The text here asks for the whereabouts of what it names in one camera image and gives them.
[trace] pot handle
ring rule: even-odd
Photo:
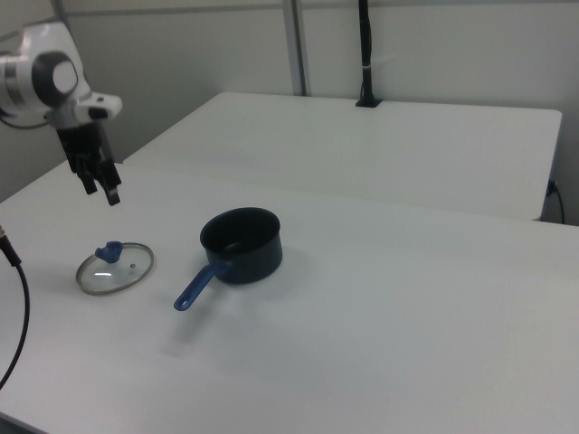
[[[224,262],[217,262],[215,264],[205,265],[198,273],[197,276],[191,281],[189,286],[185,288],[183,294],[179,296],[176,302],[173,304],[173,307],[177,310],[187,310],[195,299],[201,294],[201,291],[209,283],[214,276],[221,276],[225,274],[227,271],[232,269],[230,264]]]

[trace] black pole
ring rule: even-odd
[[[372,93],[372,30],[370,29],[370,17],[368,16],[368,0],[358,0],[358,12],[360,15],[360,42],[362,45],[362,92],[358,107],[374,108],[380,104],[380,99],[374,98]]]

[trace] glass lid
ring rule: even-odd
[[[111,294],[142,280],[154,261],[153,251],[144,244],[111,241],[82,262],[76,281],[87,294]]]

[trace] blue knob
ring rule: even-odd
[[[109,264],[114,264],[120,258],[120,254],[123,251],[123,243],[120,241],[109,241],[105,247],[102,249],[96,249],[94,256],[99,259],[108,262]]]

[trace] saucepan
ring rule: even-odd
[[[280,220],[262,208],[238,208],[211,219],[201,230],[209,264],[173,304],[187,310],[213,277],[230,284],[267,278],[281,264]]]

